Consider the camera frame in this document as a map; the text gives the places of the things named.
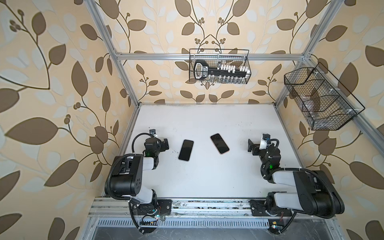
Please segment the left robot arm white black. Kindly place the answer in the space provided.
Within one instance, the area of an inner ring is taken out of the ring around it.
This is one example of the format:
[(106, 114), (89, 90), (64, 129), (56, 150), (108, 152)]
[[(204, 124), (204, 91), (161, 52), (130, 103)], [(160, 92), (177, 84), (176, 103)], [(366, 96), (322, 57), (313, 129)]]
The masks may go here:
[(171, 200), (159, 201), (155, 190), (143, 186), (143, 172), (156, 170), (160, 153), (168, 149), (168, 140), (159, 139), (156, 130), (138, 134), (132, 153), (115, 157), (105, 183), (107, 196), (128, 203), (132, 222), (143, 235), (171, 213)]

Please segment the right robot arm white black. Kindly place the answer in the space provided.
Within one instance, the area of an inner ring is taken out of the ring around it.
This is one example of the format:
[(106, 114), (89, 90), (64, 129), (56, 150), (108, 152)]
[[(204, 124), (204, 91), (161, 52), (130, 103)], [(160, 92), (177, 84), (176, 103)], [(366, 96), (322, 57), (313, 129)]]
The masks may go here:
[(295, 192), (269, 192), (265, 200), (250, 200), (254, 217), (289, 216), (284, 225), (273, 223), (269, 232), (283, 234), (297, 214), (331, 219), (345, 211), (345, 204), (324, 171), (305, 168), (283, 168), (280, 166), (279, 140), (264, 134), (260, 143), (248, 141), (248, 152), (261, 160), (260, 173), (271, 184), (294, 187)]

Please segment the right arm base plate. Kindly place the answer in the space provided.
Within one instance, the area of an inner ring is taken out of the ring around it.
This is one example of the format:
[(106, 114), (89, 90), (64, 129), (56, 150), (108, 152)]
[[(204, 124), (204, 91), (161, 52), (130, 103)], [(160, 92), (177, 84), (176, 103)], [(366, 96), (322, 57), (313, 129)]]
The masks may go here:
[(291, 217), (292, 211), (278, 207), (270, 200), (250, 200), (250, 207), (253, 217)]

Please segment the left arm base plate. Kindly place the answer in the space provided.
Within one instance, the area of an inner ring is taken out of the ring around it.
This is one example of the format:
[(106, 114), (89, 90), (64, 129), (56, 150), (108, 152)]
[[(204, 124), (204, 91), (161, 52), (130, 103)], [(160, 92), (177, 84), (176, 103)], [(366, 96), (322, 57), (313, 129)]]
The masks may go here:
[(172, 200), (153, 199), (149, 204), (140, 204), (133, 206), (133, 213), (139, 216), (168, 216), (171, 214)]

